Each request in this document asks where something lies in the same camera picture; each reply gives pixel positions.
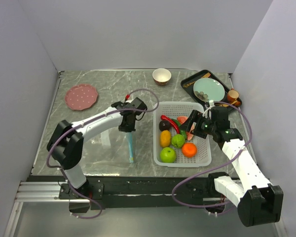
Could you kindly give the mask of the watermelon slice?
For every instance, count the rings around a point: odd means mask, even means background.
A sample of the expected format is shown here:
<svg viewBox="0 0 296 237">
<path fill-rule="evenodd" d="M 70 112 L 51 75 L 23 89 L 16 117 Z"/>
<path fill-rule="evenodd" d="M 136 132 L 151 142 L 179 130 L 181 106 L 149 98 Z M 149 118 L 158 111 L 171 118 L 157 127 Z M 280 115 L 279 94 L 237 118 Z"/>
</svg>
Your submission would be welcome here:
<svg viewBox="0 0 296 237">
<path fill-rule="evenodd" d="M 185 123 L 187 119 L 188 119 L 188 117 L 186 117 L 186 116 L 179 116 L 179 117 L 177 117 L 177 120 L 181 123 L 181 125 L 183 123 Z M 192 140 L 193 134 L 191 134 L 190 132 L 186 132 L 186 134 L 187 134 L 187 140 L 188 141 Z"/>
</svg>

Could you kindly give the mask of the light green wrinkled fruit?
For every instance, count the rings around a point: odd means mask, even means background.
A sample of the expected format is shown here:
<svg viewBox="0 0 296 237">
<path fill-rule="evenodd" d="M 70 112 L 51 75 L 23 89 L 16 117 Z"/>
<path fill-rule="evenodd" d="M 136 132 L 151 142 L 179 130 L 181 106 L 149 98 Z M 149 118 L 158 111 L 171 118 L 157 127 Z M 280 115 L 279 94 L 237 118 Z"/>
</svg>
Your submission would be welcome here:
<svg viewBox="0 0 296 237">
<path fill-rule="evenodd" d="M 185 137 L 181 134 L 176 134 L 172 137 L 171 144 L 179 149 L 185 144 Z"/>
</svg>

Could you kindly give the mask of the yellow mango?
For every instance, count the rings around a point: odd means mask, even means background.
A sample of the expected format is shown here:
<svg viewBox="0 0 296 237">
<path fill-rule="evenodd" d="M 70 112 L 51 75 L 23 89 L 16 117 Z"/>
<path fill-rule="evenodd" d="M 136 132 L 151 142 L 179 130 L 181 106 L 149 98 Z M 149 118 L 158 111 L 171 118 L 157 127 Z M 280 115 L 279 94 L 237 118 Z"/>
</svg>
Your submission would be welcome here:
<svg viewBox="0 0 296 237">
<path fill-rule="evenodd" d="M 162 148 L 169 147 L 171 144 L 171 133 L 169 130 L 164 130 L 160 133 L 160 146 Z"/>
</svg>

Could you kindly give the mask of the clear zip bag blue zipper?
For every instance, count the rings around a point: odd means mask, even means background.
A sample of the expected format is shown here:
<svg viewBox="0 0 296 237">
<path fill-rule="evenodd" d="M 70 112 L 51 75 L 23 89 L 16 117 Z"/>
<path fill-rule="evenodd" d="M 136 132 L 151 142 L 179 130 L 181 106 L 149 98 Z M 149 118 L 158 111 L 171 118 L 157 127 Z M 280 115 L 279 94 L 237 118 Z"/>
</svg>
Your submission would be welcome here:
<svg viewBox="0 0 296 237">
<path fill-rule="evenodd" d="M 136 163 L 135 145 L 129 145 L 130 137 L 116 129 L 105 131 L 91 138 L 83 146 L 80 165 L 91 176 L 121 176 Z"/>
</svg>

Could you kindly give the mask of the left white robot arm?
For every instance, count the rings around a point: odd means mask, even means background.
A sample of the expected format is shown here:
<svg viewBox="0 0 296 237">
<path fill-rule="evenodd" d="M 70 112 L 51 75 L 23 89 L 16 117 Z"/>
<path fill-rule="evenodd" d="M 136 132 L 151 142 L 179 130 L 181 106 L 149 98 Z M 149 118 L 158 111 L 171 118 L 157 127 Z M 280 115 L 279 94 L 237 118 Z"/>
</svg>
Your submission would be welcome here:
<svg viewBox="0 0 296 237">
<path fill-rule="evenodd" d="M 58 123 L 47 150 L 61 166 L 76 198 L 85 197 L 89 190 L 89 182 L 79 165 L 84 142 L 114 127 L 131 134 L 135 131 L 136 117 L 147 109 L 146 104 L 136 97 L 132 101 L 115 102 L 102 113 L 85 120 Z"/>
</svg>

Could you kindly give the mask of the green chili pepper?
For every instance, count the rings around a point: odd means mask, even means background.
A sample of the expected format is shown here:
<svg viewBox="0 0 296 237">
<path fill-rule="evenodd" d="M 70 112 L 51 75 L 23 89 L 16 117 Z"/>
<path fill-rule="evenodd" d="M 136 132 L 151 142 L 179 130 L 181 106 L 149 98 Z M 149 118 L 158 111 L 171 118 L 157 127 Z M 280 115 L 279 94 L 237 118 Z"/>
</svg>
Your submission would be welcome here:
<svg viewBox="0 0 296 237">
<path fill-rule="evenodd" d="M 184 130 L 180 129 L 181 123 L 176 120 L 176 119 L 172 119 L 172 121 L 177 125 L 177 127 L 179 128 L 180 134 L 184 137 L 185 140 L 187 140 L 187 134 Z"/>
</svg>

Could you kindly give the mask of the light green plate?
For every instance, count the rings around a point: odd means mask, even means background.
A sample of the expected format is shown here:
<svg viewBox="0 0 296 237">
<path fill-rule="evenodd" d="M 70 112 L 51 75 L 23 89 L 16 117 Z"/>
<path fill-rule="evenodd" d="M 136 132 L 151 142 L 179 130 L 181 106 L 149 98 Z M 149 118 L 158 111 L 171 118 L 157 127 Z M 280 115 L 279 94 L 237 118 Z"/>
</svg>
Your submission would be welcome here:
<svg viewBox="0 0 296 237">
<path fill-rule="evenodd" d="M 203 102 L 221 101 L 225 96 L 225 90 L 216 79 L 201 78 L 194 83 L 193 94 Z"/>
</svg>

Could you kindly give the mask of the red chili pepper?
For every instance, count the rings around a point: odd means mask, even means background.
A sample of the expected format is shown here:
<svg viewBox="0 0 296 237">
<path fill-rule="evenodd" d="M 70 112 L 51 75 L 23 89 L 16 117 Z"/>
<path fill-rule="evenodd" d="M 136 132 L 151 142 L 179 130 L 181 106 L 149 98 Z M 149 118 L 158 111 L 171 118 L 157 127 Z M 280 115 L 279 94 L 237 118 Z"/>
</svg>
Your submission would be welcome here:
<svg viewBox="0 0 296 237">
<path fill-rule="evenodd" d="M 170 123 L 170 125 L 175 129 L 176 133 L 177 134 L 180 134 L 180 129 L 179 127 L 177 126 L 177 124 L 170 118 L 168 118 L 167 116 L 165 115 L 161 115 L 160 116 L 161 120 L 165 120 L 165 121 L 168 121 Z"/>
</svg>

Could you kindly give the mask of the orange fruit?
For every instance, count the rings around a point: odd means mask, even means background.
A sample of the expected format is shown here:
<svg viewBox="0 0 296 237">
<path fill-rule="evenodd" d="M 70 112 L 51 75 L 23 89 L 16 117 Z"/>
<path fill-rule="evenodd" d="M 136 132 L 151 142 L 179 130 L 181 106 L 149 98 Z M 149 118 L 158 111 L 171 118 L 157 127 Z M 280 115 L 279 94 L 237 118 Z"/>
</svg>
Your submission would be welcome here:
<svg viewBox="0 0 296 237">
<path fill-rule="evenodd" d="M 182 154 L 187 158 L 192 158 L 197 154 L 197 147 L 193 143 L 185 143 L 181 148 Z"/>
</svg>

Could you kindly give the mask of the black tray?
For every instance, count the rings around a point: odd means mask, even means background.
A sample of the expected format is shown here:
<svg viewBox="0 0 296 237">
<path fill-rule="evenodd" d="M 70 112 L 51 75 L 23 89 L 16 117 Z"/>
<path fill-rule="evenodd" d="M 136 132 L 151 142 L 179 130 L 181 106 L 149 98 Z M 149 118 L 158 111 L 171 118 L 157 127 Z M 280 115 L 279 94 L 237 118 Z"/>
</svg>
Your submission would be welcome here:
<svg viewBox="0 0 296 237">
<path fill-rule="evenodd" d="M 218 101 L 215 105 L 226 107 L 229 113 L 234 109 L 222 104 L 222 102 L 230 103 L 235 107 L 242 105 L 239 97 L 233 102 L 228 100 L 228 93 L 231 89 L 209 70 L 201 70 L 182 80 L 181 87 L 195 102 L 201 104 L 204 109 L 209 107 L 210 100 Z"/>
</svg>

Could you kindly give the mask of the white plastic basket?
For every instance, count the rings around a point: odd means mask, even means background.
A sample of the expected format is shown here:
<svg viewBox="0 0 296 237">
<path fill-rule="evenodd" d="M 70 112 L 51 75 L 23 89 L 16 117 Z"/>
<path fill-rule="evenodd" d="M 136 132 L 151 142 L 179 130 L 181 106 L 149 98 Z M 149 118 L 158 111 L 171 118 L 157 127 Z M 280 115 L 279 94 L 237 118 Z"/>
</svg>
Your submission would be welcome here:
<svg viewBox="0 0 296 237">
<path fill-rule="evenodd" d="M 179 128 L 193 110 L 204 112 L 198 103 L 159 103 L 153 112 L 153 158 L 156 164 L 192 168 L 211 163 L 209 138 L 199 138 Z"/>
</svg>

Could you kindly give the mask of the orange cup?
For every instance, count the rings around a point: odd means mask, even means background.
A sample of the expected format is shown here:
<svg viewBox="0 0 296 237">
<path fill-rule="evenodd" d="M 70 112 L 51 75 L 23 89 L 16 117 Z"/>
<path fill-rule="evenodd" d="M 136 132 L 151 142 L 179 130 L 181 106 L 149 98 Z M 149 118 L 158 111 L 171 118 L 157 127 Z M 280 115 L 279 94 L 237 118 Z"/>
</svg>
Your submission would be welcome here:
<svg viewBox="0 0 296 237">
<path fill-rule="evenodd" d="M 234 102 L 238 100 L 239 98 L 239 92 L 236 91 L 234 88 L 232 88 L 228 93 L 227 93 L 227 100 L 228 102 Z"/>
</svg>

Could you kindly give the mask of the green apple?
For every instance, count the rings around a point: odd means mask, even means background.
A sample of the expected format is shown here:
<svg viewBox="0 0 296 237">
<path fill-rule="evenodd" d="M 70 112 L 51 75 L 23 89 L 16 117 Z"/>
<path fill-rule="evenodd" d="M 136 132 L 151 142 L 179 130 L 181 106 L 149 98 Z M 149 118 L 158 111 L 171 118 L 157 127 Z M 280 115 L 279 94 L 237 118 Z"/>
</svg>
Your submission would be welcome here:
<svg viewBox="0 0 296 237">
<path fill-rule="evenodd" d="M 175 150 L 170 147 L 165 147 L 160 152 L 160 159 L 163 163 L 174 163 L 176 157 Z"/>
</svg>

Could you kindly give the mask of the white and red bowl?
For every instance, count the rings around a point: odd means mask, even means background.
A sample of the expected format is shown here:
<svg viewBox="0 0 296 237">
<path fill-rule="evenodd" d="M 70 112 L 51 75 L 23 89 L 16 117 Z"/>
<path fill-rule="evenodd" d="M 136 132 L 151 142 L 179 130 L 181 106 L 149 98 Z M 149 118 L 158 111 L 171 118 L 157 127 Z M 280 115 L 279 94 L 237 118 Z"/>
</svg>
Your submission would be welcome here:
<svg viewBox="0 0 296 237">
<path fill-rule="evenodd" d="M 172 74 L 165 68 L 159 68 L 152 72 L 152 78 L 157 85 L 165 86 L 171 79 Z"/>
</svg>

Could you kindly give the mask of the pink dotted plate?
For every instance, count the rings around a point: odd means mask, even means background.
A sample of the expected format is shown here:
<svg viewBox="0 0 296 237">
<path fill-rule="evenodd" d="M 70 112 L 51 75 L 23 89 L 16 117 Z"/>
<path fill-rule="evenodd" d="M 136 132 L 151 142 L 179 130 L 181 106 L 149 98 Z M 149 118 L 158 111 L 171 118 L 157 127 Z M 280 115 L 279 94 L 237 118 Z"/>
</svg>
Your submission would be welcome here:
<svg viewBox="0 0 296 237">
<path fill-rule="evenodd" d="M 73 86 L 66 92 L 65 103 L 74 111 L 90 109 L 97 101 L 98 92 L 90 84 L 79 84 Z"/>
</svg>

